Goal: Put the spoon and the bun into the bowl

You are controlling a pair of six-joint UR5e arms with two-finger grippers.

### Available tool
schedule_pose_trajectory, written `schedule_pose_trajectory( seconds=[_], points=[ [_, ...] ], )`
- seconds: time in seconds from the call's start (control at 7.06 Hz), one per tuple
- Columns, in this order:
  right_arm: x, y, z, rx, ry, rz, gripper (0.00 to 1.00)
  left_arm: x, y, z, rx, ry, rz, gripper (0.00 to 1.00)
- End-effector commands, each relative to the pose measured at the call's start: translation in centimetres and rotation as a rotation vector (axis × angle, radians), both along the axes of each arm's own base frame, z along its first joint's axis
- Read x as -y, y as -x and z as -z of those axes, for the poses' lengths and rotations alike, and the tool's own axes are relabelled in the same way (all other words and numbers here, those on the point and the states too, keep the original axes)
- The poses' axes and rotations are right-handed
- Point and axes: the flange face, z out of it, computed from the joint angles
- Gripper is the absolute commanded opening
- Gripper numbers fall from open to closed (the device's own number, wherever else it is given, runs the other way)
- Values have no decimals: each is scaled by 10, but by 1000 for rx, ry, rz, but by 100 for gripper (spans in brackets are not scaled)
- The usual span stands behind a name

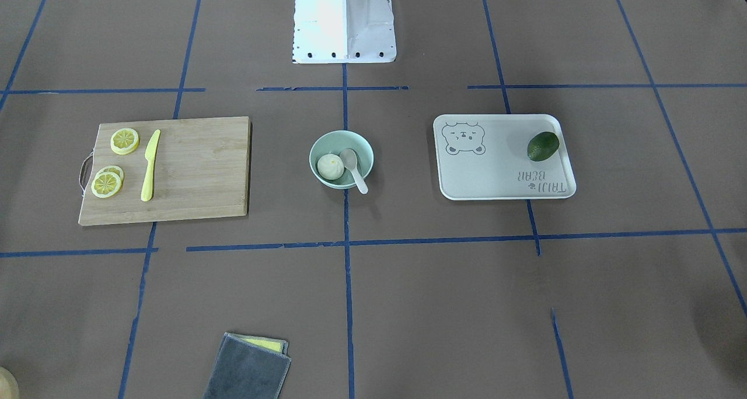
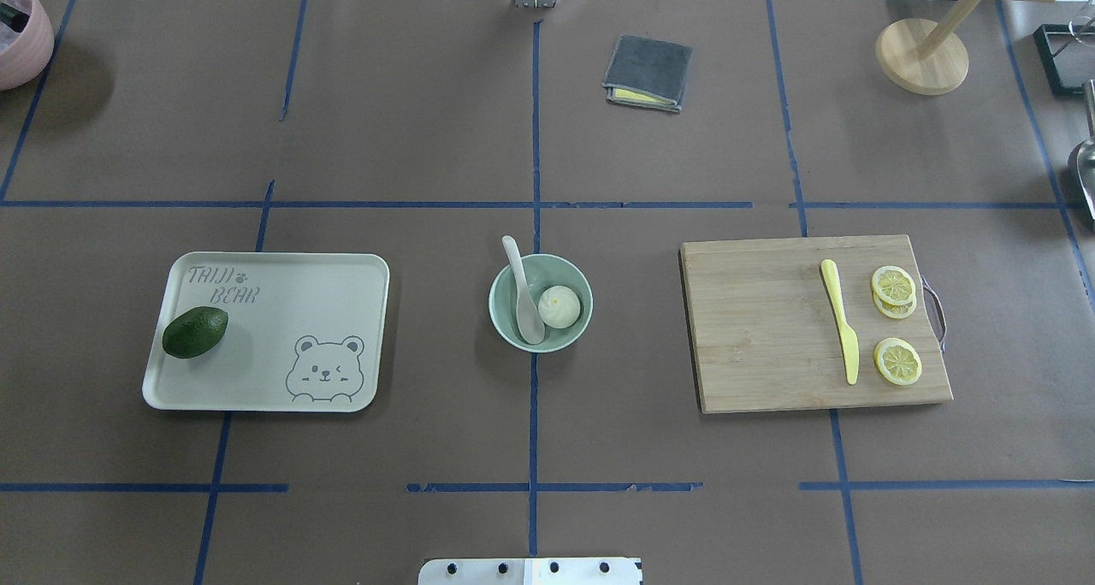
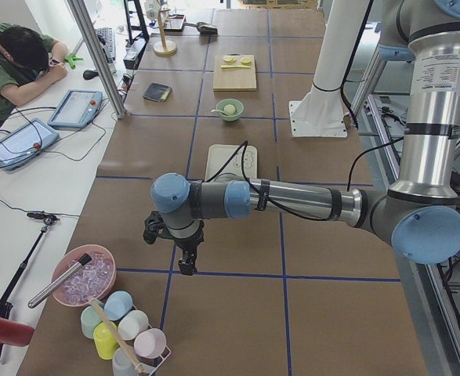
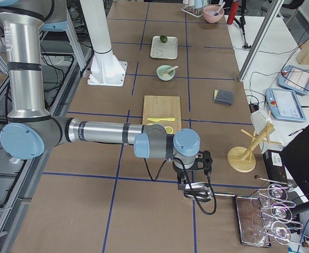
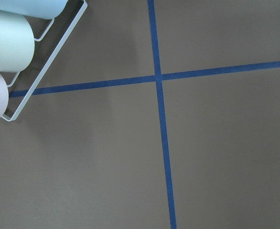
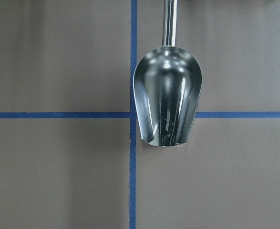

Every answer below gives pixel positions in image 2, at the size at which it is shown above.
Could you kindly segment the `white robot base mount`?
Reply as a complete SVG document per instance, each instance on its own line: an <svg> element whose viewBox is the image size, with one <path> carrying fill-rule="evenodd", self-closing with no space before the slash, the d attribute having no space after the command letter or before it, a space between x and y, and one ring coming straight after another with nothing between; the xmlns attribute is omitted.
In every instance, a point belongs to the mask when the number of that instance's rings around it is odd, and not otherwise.
<svg viewBox="0 0 1095 585"><path fill-rule="evenodd" d="M435 558L418 584L642 584L639 558Z"/></svg>

